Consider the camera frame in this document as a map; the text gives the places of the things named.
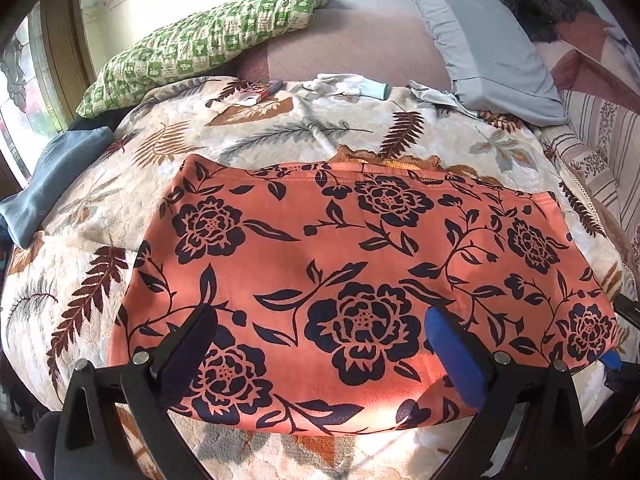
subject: green patterned pillow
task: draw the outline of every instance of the green patterned pillow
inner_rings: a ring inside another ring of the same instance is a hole
[[[133,106],[152,88],[206,72],[264,40],[305,28],[329,0],[231,0],[153,31],[114,56],[76,110],[92,118]]]

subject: blue gripper pad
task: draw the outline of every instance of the blue gripper pad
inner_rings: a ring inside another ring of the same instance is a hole
[[[462,400],[480,411],[487,396],[487,378],[444,316],[446,313],[437,308],[427,309],[424,315],[427,339]]]
[[[609,370],[619,371],[622,368],[622,359],[615,350],[611,349],[600,356],[600,361]]]

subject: blue folded cloth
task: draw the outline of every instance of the blue folded cloth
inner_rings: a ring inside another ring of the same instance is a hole
[[[27,248],[34,232],[73,181],[113,142],[113,132],[96,130],[65,132],[46,145],[31,182],[18,194],[0,203],[12,240]]]

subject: black plush toy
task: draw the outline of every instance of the black plush toy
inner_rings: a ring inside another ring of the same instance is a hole
[[[573,22],[580,11],[597,14],[587,0],[500,0],[531,41],[558,40],[556,23]]]

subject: orange floral cloth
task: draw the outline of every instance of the orange floral cloth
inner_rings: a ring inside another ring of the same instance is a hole
[[[248,430],[363,434],[471,414],[425,338],[433,305],[491,351],[574,372],[617,332],[551,193],[442,171],[245,171],[190,155],[134,266],[110,365],[208,304],[218,333],[174,410]]]

